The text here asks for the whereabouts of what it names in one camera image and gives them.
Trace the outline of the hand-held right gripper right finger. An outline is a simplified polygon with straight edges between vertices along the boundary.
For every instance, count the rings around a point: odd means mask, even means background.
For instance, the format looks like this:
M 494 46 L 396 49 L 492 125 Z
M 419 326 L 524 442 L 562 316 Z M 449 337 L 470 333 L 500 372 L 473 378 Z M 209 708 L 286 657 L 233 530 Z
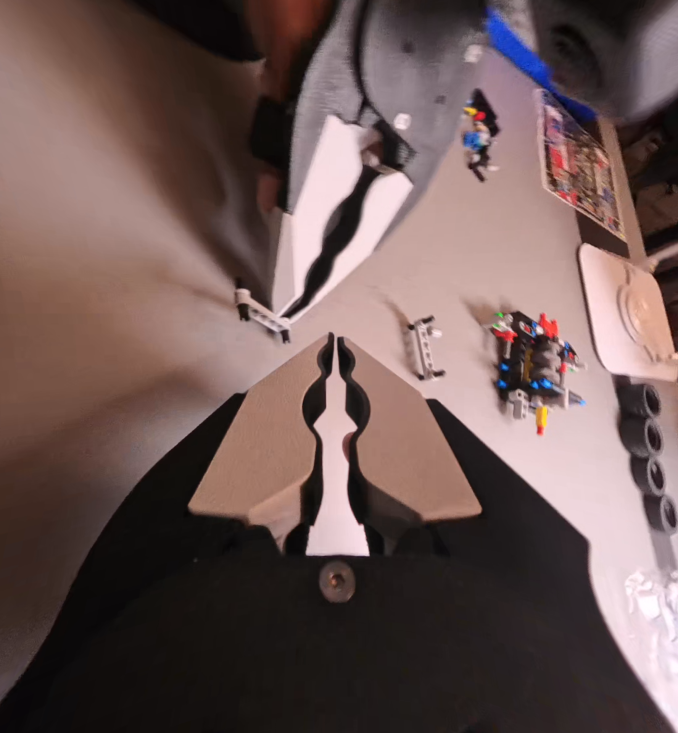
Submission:
M 370 554 L 392 554 L 428 526 L 480 517 L 482 505 L 422 394 L 349 338 L 337 338 L 354 425 L 348 499 Z

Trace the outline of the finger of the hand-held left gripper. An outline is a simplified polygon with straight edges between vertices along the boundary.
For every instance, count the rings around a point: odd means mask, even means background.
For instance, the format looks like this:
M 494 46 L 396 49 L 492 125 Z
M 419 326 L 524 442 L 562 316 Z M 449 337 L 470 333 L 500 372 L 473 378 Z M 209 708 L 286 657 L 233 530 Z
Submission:
M 303 296 L 326 228 L 337 223 L 337 210 L 362 173 L 362 153 L 374 142 L 372 129 L 327 116 L 292 213 L 275 209 L 271 214 L 271 243 L 277 255 L 271 308 L 277 315 L 286 316 Z
M 400 171 L 361 171 L 324 228 L 303 291 L 289 307 L 289 321 L 296 321 L 375 251 L 412 188 Z

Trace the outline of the pile of loose lego pieces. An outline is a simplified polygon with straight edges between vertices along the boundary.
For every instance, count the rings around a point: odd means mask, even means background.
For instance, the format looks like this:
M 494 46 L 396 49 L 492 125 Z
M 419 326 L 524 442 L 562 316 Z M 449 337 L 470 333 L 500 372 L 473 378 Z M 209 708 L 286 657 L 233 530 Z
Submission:
M 481 88 L 472 91 L 463 108 L 465 127 L 461 132 L 461 143 L 465 165 L 481 183 L 488 175 L 498 171 L 491 161 L 491 151 L 500 133 L 499 118 Z

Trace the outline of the black mat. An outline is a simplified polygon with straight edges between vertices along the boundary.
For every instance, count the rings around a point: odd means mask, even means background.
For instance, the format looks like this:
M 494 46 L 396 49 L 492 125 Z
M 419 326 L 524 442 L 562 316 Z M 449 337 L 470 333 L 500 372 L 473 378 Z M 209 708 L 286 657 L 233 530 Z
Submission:
M 575 212 L 581 243 L 629 259 L 627 243 L 584 213 Z

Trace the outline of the small clear plastic bag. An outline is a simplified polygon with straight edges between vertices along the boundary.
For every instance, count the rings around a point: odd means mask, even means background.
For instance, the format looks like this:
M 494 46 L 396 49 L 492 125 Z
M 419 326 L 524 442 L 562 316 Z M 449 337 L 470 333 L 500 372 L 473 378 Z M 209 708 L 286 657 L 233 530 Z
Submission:
M 635 572 L 625 591 L 641 677 L 678 731 L 678 572 Z

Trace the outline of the grey lego beam with holes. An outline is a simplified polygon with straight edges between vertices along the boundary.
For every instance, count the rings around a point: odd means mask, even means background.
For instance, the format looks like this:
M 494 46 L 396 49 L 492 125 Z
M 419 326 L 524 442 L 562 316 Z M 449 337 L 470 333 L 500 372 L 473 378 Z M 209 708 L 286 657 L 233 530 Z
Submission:
M 242 322 L 254 321 L 270 334 L 278 336 L 283 344 L 290 343 L 290 322 L 257 302 L 252 297 L 251 291 L 243 287 L 243 282 L 240 279 L 235 281 L 234 303 Z
M 411 334 L 417 347 L 419 362 L 418 379 L 421 381 L 436 381 L 443 378 L 446 372 L 435 367 L 432 350 L 432 341 L 434 338 L 430 338 L 427 335 L 426 328 L 428 325 L 437 327 L 435 325 L 435 316 L 426 316 L 409 323 L 407 325 L 407 331 Z

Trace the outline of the person's left hand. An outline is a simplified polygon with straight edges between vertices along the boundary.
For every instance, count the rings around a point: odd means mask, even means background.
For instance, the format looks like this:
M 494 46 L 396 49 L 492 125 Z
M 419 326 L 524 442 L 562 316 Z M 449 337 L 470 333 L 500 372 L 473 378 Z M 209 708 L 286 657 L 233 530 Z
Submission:
M 258 165 L 258 209 L 268 218 L 285 210 L 290 181 L 290 159 L 295 105 L 268 95 L 258 98 L 252 118 L 249 146 Z

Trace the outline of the large blue plastic bin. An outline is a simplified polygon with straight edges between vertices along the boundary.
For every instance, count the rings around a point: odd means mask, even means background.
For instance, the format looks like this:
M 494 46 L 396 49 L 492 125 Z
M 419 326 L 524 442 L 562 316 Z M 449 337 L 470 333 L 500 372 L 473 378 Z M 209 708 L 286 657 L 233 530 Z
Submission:
M 590 107 L 554 89 L 550 68 L 535 51 L 523 43 L 521 37 L 504 20 L 502 13 L 491 6 L 487 12 L 487 30 L 490 47 L 532 79 L 538 87 L 549 92 L 578 123 L 597 120 L 596 113 Z

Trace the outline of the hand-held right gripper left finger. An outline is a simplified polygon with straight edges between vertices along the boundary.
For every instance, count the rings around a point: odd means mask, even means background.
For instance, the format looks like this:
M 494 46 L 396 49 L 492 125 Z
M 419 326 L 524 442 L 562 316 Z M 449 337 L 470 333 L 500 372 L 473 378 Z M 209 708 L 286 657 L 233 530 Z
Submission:
M 280 552 L 300 553 L 324 494 L 323 444 L 335 337 L 328 333 L 244 396 L 188 503 L 196 516 L 267 529 Z

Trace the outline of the partly built lego car chassis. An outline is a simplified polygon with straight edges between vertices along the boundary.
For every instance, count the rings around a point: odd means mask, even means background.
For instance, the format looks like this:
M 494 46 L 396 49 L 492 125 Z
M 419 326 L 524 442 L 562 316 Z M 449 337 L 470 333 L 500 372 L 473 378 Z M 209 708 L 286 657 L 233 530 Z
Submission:
M 552 410 L 583 407 L 586 400 L 568 386 L 570 374 L 582 371 L 573 346 L 563 339 L 557 320 L 520 311 L 502 311 L 486 329 L 497 341 L 494 388 L 505 414 L 516 421 L 535 421 L 543 437 Z

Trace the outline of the colourful lego instruction booklet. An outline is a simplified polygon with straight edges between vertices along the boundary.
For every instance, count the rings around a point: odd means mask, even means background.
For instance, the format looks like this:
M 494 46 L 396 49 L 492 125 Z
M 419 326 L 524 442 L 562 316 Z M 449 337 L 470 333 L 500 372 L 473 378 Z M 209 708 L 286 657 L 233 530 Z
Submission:
M 543 188 L 626 242 L 609 155 L 548 90 L 535 92 Z

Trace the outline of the white monitor stand base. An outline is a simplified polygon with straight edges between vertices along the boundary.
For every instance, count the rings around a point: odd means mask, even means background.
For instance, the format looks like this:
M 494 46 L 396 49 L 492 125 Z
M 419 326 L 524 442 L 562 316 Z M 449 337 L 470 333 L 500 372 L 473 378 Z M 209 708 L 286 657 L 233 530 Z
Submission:
M 578 266 L 602 366 L 634 380 L 678 382 L 678 355 L 655 277 L 589 243 L 578 248 Z

